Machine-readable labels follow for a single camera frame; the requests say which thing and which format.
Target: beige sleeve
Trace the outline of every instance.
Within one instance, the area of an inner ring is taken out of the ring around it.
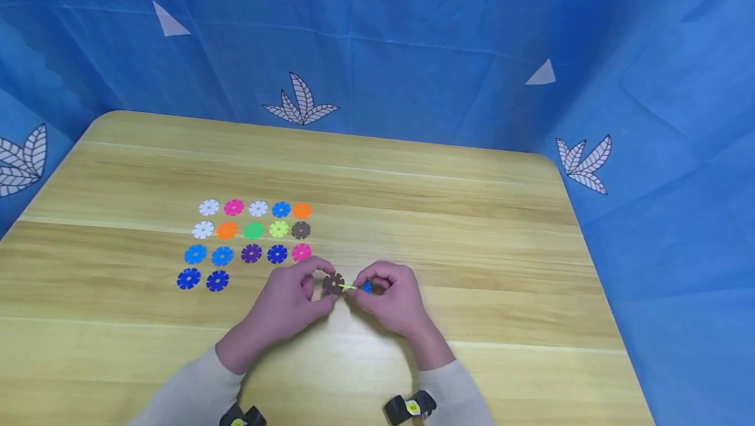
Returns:
[[[215,347],[180,368],[129,426],[218,426],[237,401],[244,376],[229,372]]]
[[[438,404],[425,426],[495,426],[480,389],[458,360],[420,372],[419,385]]]

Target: blue fabric backdrop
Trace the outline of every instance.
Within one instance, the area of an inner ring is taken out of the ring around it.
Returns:
[[[0,233],[110,109],[542,153],[562,169],[657,424],[750,425],[753,12],[755,0],[0,0]]]

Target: wooden table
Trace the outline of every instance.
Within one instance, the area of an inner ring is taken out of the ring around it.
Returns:
[[[498,424],[651,424],[546,158],[114,112],[0,243],[0,425],[123,425],[243,317],[272,265],[243,263],[240,234],[223,292],[175,283],[195,223],[253,220],[202,217],[208,198],[311,204],[306,242],[348,281],[380,258],[416,269]],[[407,355],[339,301],[262,358],[242,406],[270,425],[386,425],[383,403],[413,392]]]

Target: left hand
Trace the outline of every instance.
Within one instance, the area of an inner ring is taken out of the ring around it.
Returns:
[[[266,348],[296,336],[333,310],[338,300],[335,295],[312,301],[312,274],[317,270],[335,273],[330,262],[318,257],[273,269],[249,314],[215,346],[220,362],[228,370],[246,372]]]
[[[316,270],[335,273],[330,262],[318,257],[310,257],[291,267],[278,267],[270,273],[260,296],[244,319],[255,336],[273,345],[296,336],[333,310],[338,300],[335,295],[312,301],[315,290],[312,274]]]

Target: wrist-mounted device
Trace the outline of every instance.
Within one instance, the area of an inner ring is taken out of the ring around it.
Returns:
[[[220,418],[219,426],[267,426],[267,420],[257,406],[244,413],[239,408],[239,403],[233,403],[230,410]]]
[[[404,400],[401,396],[391,398],[391,401],[383,407],[391,426],[398,426],[414,416],[427,418],[438,407],[432,396],[420,390],[411,398]]]

